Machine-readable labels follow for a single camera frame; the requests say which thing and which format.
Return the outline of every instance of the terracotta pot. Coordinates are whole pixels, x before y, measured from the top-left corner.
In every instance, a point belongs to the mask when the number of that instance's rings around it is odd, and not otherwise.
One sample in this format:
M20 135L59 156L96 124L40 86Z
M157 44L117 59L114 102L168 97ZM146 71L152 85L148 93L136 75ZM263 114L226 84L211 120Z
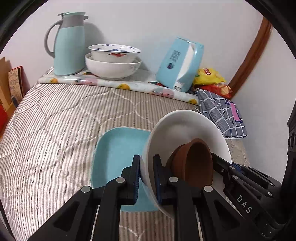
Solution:
M177 154L177 152L179 151L179 149L180 149L182 146L184 146L184 145L185 145L185 144L183 144L183 145L177 147L177 148L173 151L173 153L172 153L171 156L169 157L167 163L165 164L165 167L168 167L169 169L171 169L171 167L172 167L172 162L173 162L173 159L174 159L175 155Z
M171 170L174 176L190 186L202 188L213 182L213 160L209 147L199 138L178 147L173 154Z

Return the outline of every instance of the checkered cloth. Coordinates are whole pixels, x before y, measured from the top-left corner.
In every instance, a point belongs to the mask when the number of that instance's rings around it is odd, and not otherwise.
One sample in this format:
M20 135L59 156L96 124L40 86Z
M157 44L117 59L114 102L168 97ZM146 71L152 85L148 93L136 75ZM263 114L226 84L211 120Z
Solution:
M201 113L219 128L226 139L247 136L244 122L233 102L198 88L192 88L189 92L197 95Z

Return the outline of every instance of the striped mattress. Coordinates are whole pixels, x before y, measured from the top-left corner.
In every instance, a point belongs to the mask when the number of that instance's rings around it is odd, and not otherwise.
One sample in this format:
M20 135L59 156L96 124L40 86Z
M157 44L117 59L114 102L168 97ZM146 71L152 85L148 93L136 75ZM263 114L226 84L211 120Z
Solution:
M16 240L27 240L82 186L91 186L95 148L108 130L151 131L167 113L194 105L147 93L67 84L35 84L0 143L0 199ZM248 165L241 140L227 140L233 161ZM173 240L173 220L121 212L120 240Z

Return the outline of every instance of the jug handle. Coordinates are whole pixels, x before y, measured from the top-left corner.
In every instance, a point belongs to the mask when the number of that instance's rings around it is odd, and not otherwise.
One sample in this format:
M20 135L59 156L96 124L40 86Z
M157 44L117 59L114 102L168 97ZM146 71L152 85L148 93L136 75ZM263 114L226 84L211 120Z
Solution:
M48 39L48 35L49 35L49 32L50 30L56 26L56 25L61 25L63 23L63 20L59 20L57 21L56 23L54 23L53 25L50 26L50 28L47 30L46 34L45 34L45 37L44 37L44 48L45 48L45 51L52 57L54 57L54 52L51 52L48 48L48 44L47 44L47 39Z

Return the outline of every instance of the light blue square plate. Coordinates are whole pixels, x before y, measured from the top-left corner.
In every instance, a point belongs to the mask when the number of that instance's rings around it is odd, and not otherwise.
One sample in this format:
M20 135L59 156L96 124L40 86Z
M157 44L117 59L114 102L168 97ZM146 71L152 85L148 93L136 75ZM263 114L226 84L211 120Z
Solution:
M122 169L132 164L135 154L142 155L150 131L117 127L106 132L96 148L92 171L93 188L105 186L110 180L120 177ZM147 197L140 179L137 203L134 206L121 206L121 211L149 212L158 209Z

